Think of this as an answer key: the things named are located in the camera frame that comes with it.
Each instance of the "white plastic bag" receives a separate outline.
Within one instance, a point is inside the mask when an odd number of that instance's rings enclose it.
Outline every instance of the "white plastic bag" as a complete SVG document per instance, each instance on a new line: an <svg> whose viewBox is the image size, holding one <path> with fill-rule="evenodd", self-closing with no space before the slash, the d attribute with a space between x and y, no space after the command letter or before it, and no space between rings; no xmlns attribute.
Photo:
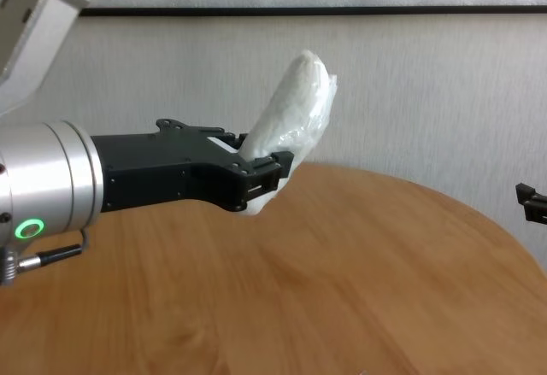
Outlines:
<svg viewBox="0 0 547 375"><path fill-rule="evenodd" d="M251 161L276 151L290 151L294 154L292 174L319 143L329 122L336 90L336 76L328 74L317 55L305 50L286 70L269 105L239 149L239 155ZM248 202L243 214L259 213L287 181L281 179L276 191Z"/></svg>

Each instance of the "green led ring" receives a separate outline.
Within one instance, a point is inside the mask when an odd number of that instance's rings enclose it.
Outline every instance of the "green led ring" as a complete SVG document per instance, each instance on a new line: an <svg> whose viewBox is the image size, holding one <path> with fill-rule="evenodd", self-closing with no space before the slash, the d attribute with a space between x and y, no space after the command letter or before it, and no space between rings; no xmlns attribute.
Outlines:
<svg viewBox="0 0 547 375"><path fill-rule="evenodd" d="M25 230L28 226L36 225L38 226L38 229L32 233L32 235L29 236L23 236L23 230ZM19 226L15 229L15 236L19 238L20 240L26 240L28 238L32 238L37 236L42 230L44 229L45 224L40 219L29 219L27 221L23 221L19 224Z"/></svg>

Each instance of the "wooden table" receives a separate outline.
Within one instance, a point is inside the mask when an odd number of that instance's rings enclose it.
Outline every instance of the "wooden table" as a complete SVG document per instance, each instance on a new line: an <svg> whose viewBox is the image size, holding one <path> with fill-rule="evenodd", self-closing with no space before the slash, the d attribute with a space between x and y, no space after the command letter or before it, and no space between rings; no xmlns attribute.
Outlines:
<svg viewBox="0 0 547 375"><path fill-rule="evenodd" d="M406 181L307 165L254 218L173 202L91 236L0 289L0 373L547 373L538 265Z"/></svg>

